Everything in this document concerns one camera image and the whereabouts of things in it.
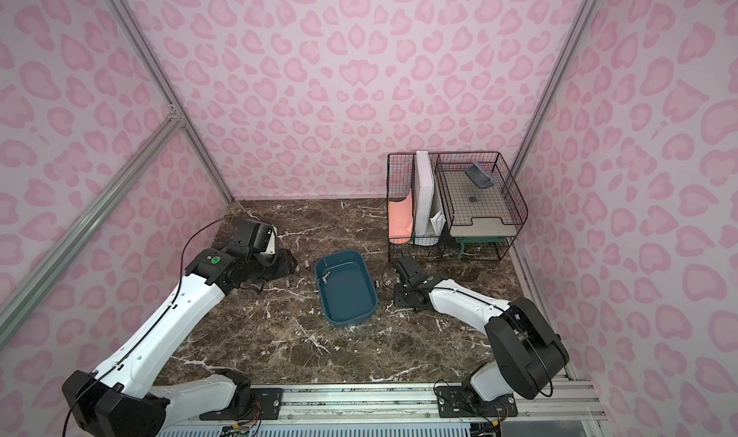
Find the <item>brown marble surface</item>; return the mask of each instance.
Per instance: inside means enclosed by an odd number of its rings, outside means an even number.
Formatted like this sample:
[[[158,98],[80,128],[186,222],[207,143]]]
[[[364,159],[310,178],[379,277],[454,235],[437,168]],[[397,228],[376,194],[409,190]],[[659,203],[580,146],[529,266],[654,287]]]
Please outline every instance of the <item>brown marble surface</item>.
[[[300,270],[269,282],[261,295],[228,294],[176,350],[157,385],[207,377],[216,368],[244,372],[254,384],[450,381],[489,361],[484,334],[445,314],[392,305],[383,199],[242,201],[230,205],[235,214],[273,224]],[[229,233],[225,221],[216,241]],[[379,281],[374,316],[347,328],[323,315],[313,274],[318,259],[342,249],[360,251]],[[509,257],[426,266],[493,297],[522,294]]]

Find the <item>wire basket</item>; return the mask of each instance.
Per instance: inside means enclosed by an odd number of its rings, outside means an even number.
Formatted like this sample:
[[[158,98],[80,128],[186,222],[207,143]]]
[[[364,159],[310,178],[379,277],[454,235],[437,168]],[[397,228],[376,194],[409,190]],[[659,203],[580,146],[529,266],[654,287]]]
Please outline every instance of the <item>wire basket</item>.
[[[429,157],[446,225],[437,242],[430,246],[414,243],[433,243],[435,237],[388,240],[390,261],[405,256],[414,256],[418,261],[502,259],[528,219],[528,207],[502,155],[493,151],[432,152]],[[492,187],[479,189],[466,176],[465,170],[472,162],[478,162],[493,175]],[[388,202],[401,201],[412,193],[415,210],[415,172],[414,153],[387,156]],[[480,228],[488,229],[490,234],[476,237]]]
[[[431,167],[435,166],[435,154],[430,155]],[[415,153],[389,154],[387,156],[387,205],[389,202],[400,202],[405,199],[409,193],[412,193],[412,210],[415,211],[415,172],[416,172]],[[389,229],[389,211],[387,211],[387,229]],[[412,234],[407,237],[394,237],[387,241],[387,257],[390,262],[397,261],[405,256],[414,256],[418,262],[438,262],[444,254],[444,235],[447,234],[446,228],[441,233],[441,237],[436,236],[415,236]],[[428,246],[416,245],[419,243],[434,243]]]

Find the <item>wire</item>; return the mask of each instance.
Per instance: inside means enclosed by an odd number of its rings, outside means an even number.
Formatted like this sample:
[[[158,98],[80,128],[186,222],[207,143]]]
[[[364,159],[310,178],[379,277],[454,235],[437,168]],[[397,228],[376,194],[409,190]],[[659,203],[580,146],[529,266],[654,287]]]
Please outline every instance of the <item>wire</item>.
[[[180,295],[180,289],[181,289],[181,287],[182,287],[182,277],[183,277],[183,276],[182,276],[182,273],[183,273],[183,272],[184,272],[184,270],[185,270],[185,268],[184,268],[184,267],[185,267],[185,266],[184,266],[184,265],[185,265],[185,264],[184,264],[184,263],[185,263],[185,261],[184,261],[184,260],[185,260],[185,251],[187,250],[187,246],[188,246],[188,245],[189,245],[189,243],[190,243],[190,242],[192,241],[192,239],[194,239],[195,237],[197,237],[197,234],[199,234],[199,233],[200,233],[200,232],[202,232],[203,230],[205,230],[205,229],[209,228],[210,226],[212,226],[212,225],[213,225],[213,224],[215,224],[216,222],[220,222],[220,221],[223,221],[224,219],[226,219],[226,216],[223,216],[223,217],[222,217],[222,218],[220,218],[220,219],[216,219],[215,221],[213,221],[213,222],[209,223],[208,225],[206,225],[206,226],[205,226],[205,227],[203,227],[202,229],[199,229],[199,230],[198,230],[197,232],[195,232],[194,234],[192,234],[192,236],[191,236],[191,237],[189,238],[189,240],[187,240],[187,243],[185,243],[185,244],[184,244],[184,247],[182,248],[182,253],[181,253],[181,255],[180,255],[180,282],[179,282],[179,283],[177,284],[177,291],[176,291],[176,292],[174,292],[174,297],[172,298],[172,304],[174,304],[174,301],[177,301],[177,296],[179,296],[179,295]]]
[[[444,286],[437,286],[437,287],[435,287],[434,289],[447,289],[447,290],[449,290],[449,291],[453,291],[453,292],[458,292],[458,293],[460,293],[460,294],[463,294],[464,296],[467,296],[467,297],[470,297],[471,299],[474,299],[474,300],[476,300],[476,301],[479,301],[480,303],[484,303],[484,304],[486,304],[486,305],[488,305],[488,306],[492,306],[492,307],[494,307],[495,309],[497,309],[498,311],[500,311],[500,313],[501,313],[502,315],[505,315],[505,316],[506,316],[506,317],[507,317],[507,318],[508,318],[508,319],[509,319],[510,321],[512,321],[512,323],[514,323],[514,324],[515,324],[515,327],[517,328],[517,331],[518,331],[518,332],[520,332],[521,334],[522,334],[522,332],[523,332],[523,329],[522,329],[522,328],[520,327],[520,325],[519,325],[519,324],[518,324],[518,322],[517,322],[517,321],[516,321],[516,320],[514,319],[514,317],[512,317],[512,316],[511,316],[510,314],[508,314],[507,312],[505,312],[504,310],[502,310],[502,308],[500,308],[500,307],[498,307],[498,306],[496,306],[496,305],[494,305],[494,304],[492,304],[492,303],[489,303],[489,302],[487,302],[487,301],[485,301],[485,300],[483,300],[483,299],[480,299],[480,298],[478,298],[478,297],[475,297],[475,296],[473,296],[473,295],[471,295],[471,294],[468,294],[468,293],[465,293],[465,292],[463,292],[463,291],[460,291],[460,290],[459,290],[459,289],[457,289],[457,288],[447,288],[447,287],[444,287]],[[533,346],[533,343],[532,343],[532,342],[530,342],[530,340],[528,339],[528,337],[526,336],[526,337],[524,337],[523,339],[524,339],[524,340],[525,340],[525,341],[526,341],[526,342],[528,343],[528,345],[530,346],[530,348],[531,348],[531,349],[533,350],[533,353],[534,353],[534,354],[536,354],[536,357],[538,357],[538,361],[539,361],[539,362],[541,363],[541,365],[543,366],[543,371],[545,371],[545,372],[546,372],[546,378],[547,378],[547,379],[549,380],[549,386],[550,386],[550,391],[549,391],[549,393],[548,393],[548,394],[544,394],[544,393],[543,393],[543,387],[538,387],[538,382],[536,381],[536,379],[535,379],[535,378],[533,377],[533,375],[532,375],[532,374],[528,373],[528,375],[530,376],[530,379],[532,379],[532,380],[533,380],[533,384],[535,384],[535,385],[536,385],[536,389],[539,389],[539,393],[540,393],[541,395],[543,395],[544,397],[551,397],[551,396],[553,396],[553,395],[554,395],[554,394],[553,394],[553,393],[554,393],[554,382],[553,382],[553,381],[551,381],[551,375],[550,375],[550,373],[549,373],[549,368],[548,368],[548,367],[546,367],[546,364],[545,364],[545,362],[543,362],[543,359],[542,359],[542,358],[541,358],[541,356],[540,356],[540,355],[538,354],[538,350],[536,349],[536,347],[535,347],[535,346]]]
[[[517,321],[515,320],[515,318],[514,318],[514,317],[512,317],[512,315],[510,315],[510,314],[508,314],[507,312],[503,311],[502,309],[500,309],[499,307],[495,306],[494,304],[492,304],[492,307],[494,307],[495,309],[497,309],[497,310],[501,311],[501,312],[502,312],[502,313],[503,313],[503,314],[504,314],[504,315],[505,315],[505,316],[506,316],[506,317],[507,317],[507,318],[508,318],[508,319],[509,319],[510,321],[512,321],[512,323],[514,323],[514,324],[515,324],[515,327],[517,328],[517,331],[519,331],[520,333],[522,333],[522,328],[520,327],[520,325],[518,325]],[[539,390],[539,393],[540,393],[541,395],[543,395],[544,397],[551,397],[552,395],[554,395],[554,394],[553,394],[553,393],[554,393],[554,382],[553,382],[553,381],[551,381],[551,375],[550,375],[550,373],[549,373],[549,368],[548,368],[548,367],[546,367],[546,364],[545,364],[545,362],[543,362],[543,359],[542,359],[542,358],[541,358],[541,356],[540,356],[540,355],[538,354],[538,350],[536,350],[536,348],[535,348],[535,347],[533,346],[533,343],[532,343],[532,342],[530,342],[530,340],[528,339],[528,337],[527,337],[527,336],[525,337],[525,341],[526,341],[526,342],[528,343],[528,345],[530,346],[530,348],[531,348],[531,349],[533,350],[533,353],[534,353],[534,354],[536,354],[536,357],[538,357],[538,361],[539,361],[539,362],[541,363],[541,365],[543,366],[543,371],[545,371],[545,372],[546,372],[546,378],[547,378],[547,379],[549,380],[549,386],[550,386],[550,391],[549,391],[549,394],[547,395],[547,394],[544,394],[544,393],[543,393],[543,387],[538,387],[538,382],[536,381],[536,379],[535,379],[535,378],[533,377],[533,375],[532,375],[532,374],[530,374],[530,373],[529,373],[529,376],[530,376],[530,378],[531,378],[531,379],[533,380],[533,384],[535,384],[535,385],[536,385],[536,389],[540,389],[540,390]]]
[[[448,383],[448,381],[447,381],[446,379],[437,379],[437,380],[436,380],[436,381],[435,381],[435,382],[433,383],[433,395],[435,395],[435,397],[436,397],[437,399],[443,399],[444,397],[443,397],[442,395],[440,395],[440,394],[438,393],[438,391],[436,390],[436,387],[438,386],[438,383],[439,383],[439,382],[444,382],[444,383],[446,384],[446,386],[447,386],[447,387],[450,387],[450,385],[449,385],[449,383]],[[483,427],[482,429],[480,429],[480,430],[479,430],[479,432],[475,434],[475,437],[476,437],[477,435],[481,435],[481,434],[482,434],[482,433],[484,433],[484,432],[485,432],[486,430],[488,430],[488,429],[489,429],[490,427],[494,427],[494,423],[493,423],[493,422],[491,422],[491,421],[489,421],[489,419],[488,419],[488,418],[487,418],[486,416],[484,416],[484,415],[482,415],[481,413],[478,413],[478,412],[476,412],[476,411],[472,410],[472,408],[474,407],[474,405],[472,405],[472,404],[471,404],[471,403],[469,403],[469,402],[466,402],[466,403],[464,403],[464,405],[468,405],[468,407],[462,407],[461,405],[462,405],[462,404],[461,404],[461,402],[456,402],[456,406],[457,406],[458,408],[460,408],[461,410],[464,410],[464,411],[466,411],[466,413],[470,413],[470,414],[473,414],[473,415],[475,415],[475,416],[478,416],[478,417],[480,417],[480,418],[484,418],[484,420],[485,420],[485,421],[487,421],[487,423],[489,423],[489,424],[486,424],[486,425],[485,425],[485,426],[484,426],[484,427]],[[495,410],[497,411],[497,423],[500,423],[500,422],[502,422],[502,417],[500,416],[500,411],[499,411],[499,410],[497,409],[497,406],[494,406],[494,409],[495,409]]]
[[[67,425],[69,424],[69,418],[71,417],[72,410],[74,409],[75,405],[77,405],[77,402],[79,402],[79,400],[82,398],[82,395],[84,395],[88,390],[90,390],[90,388],[92,386],[94,386],[98,382],[102,381],[104,377],[108,376],[108,374],[110,374],[115,368],[117,368],[118,365],[120,365],[120,363],[123,360],[127,359],[128,356],[131,355],[131,352],[133,352],[139,346],[139,344],[141,344],[141,342],[148,336],[148,334],[151,333],[151,331],[154,329],[154,327],[156,326],[156,324],[158,324],[161,321],[161,319],[164,318],[164,316],[166,315],[166,313],[169,312],[169,309],[174,304],[174,301],[176,301],[176,299],[177,299],[177,295],[180,294],[180,289],[181,289],[181,286],[182,286],[182,272],[184,270],[184,265],[185,265],[184,264],[185,263],[185,261],[184,261],[185,260],[185,250],[187,249],[187,246],[192,241],[192,239],[194,239],[197,236],[197,234],[199,234],[203,230],[207,229],[208,227],[212,226],[213,224],[215,224],[217,222],[223,221],[227,217],[228,216],[223,216],[222,218],[217,219],[217,220],[209,223],[208,225],[206,225],[202,229],[199,229],[197,232],[195,232],[189,238],[189,240],[187,240],[187,243],[184,244],[184,247],[182,248],[182,252],[181,252],[181,255],[180,255],[180,282],[177,285],[177,291],[174,293],[174,297],[172,298],[172,302],[170,303],[170,305],[166,309],[164,309],[164,312],[161,313],[161,315],[159,316],[159,318],[156,319],[156,321],[144,333],[144,335],[141,338],[139,338],[138,341],[136,341],[136,344],[134,344],[134,346],[132,348],[130,348],[128,350],[128,352],[126,352],[125,355],[120,360],[118,360],[117,362],[115,362],[115,365],[113,365],[112,368],[110,368],[109,370],[107,370],[106,373],[103,376],[97,378],[91,385],[87,386],[87,388],[85,390],[83,390],[79,395],[77,395],[77,398],[74,400],[74,402],[71,404],[71,406],[69,406],[69,412],[67,412],[66,418],[64,419],[64,427],[63,427],[63,429],[61,431],[61,437],[66,437],[66,428],[67,428]]]
[[[256,431],[254,431],[254,435],[250,435],[249,437],[256,437],[256,435],[261,430],[261,413],[259,413],[259,423],[256,425]]]
[[[245,434],[245,433],[246,434],[249,434],[249,437],[253,437],[254,435],[256,435],[256,432],[259,431],[259,427],[261,426],[261,412],[263,411],[263,409],[261,407],[261,403],[259,403],[258,401],[254,400],[254,404],[256,404],[256,407],[259,410],[256,412],[256,414],[251,419],[251,421],[248,421],[248,422],[237,422],[237,423],[235,423],[235,425],[237,425],[237,427],[234,427],[233,429],[228,430],[228,431],[222,430],[221,431],[221,434],[218,437],[230,437],[231,435],[239,435],[239,434]],[[247,415],[247,414],[251,413],[252,410],[253,410],[253,406],[251,408],[249,408],[248,411],[244,413],[244,415]],[[241,429],[241,426],[249,426],[249,428],[246,430],[246,432],[244,432]],[[254,434],[252,434],[251,433],[251,430],[254,428],[254,426],[256,426],[256,431],[254,432]]]
[[[69,425],[69,418],[71,417],[71,411],[74,410],[75,405],[77,405],[77,402],[82,398],[82,395],[84,395],[88,390],[92,388],[92,386],[96,385],[98,382],[102,381],[104,377],[108,376],[109,373],[111,373],[116,366],[113,366],[113,368],[107,370],[103,376],[97,378],[95,381],[92,382],[91,385],[87,386],[85,390],[83,390],[79,395],[77,395],[77,398],[74,400],[74,402],[71,403],[69,406],[69,411],[66,414],[66,418],[64,419],[64,427],[61,430],[61,437],[66,437],[66,427]]]

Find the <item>blue plastic tray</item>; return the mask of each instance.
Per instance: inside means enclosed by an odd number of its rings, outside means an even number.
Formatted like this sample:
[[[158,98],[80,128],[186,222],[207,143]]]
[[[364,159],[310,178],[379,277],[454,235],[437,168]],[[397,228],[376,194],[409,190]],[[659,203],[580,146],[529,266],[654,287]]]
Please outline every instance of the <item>blue plastic tray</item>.
[[[327,276],[326,283],[322,277]],[[354,325],[371,318],[377,298],[364,258],[352,249],[320,258],[315,277],[323,312],[336,326]]]

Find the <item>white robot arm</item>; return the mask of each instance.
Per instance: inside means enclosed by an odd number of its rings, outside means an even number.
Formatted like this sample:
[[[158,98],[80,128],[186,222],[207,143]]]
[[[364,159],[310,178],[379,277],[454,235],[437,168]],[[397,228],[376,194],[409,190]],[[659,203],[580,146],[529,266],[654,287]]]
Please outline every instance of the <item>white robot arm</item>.
[[[538,308],[527,298],[494,299],[430,274],[408,256],[392,263],[400,282],[395,306],[448,314],[487,334],[494,362],[465,382],[478,402],[517,392],[532,399],[569,362],[569,353]]]
[[[239,419],[253,403],[250,382],[237,371],[153,387],[164,364],[195,325],[242,282],[288,276],[297,264],[277,247],[272,225],[234,220],[233,239],[203,250],[180,283],[144,324],[91,373],[74,372],[62,392],[79,426],[97,437],[154,436],[170,424],[217,411]]]
[[[76,371],[65,381],[62,391],[80,428],[96,437],[154,437],[198,415],[240,420],[254,413],[250,381],[237,371],[153,387],[171,354],[230,291],[245,281],[293,273],[297,262],[289,250],[277,248],[273,226],[248,219],[236,225],[231,241],[202,251],[187,266],[177,288],[118,351],[91,373]],[[568,362],[558,336],[529,300],[473,292],[426,273],[413,258],[392,265],[401,280],[396,306],[433,309],[487,333],[496,361],[464,382],[467,397],[489,403],[515,391],[532,399]],[[516,331],[527,333],[527,344]]]

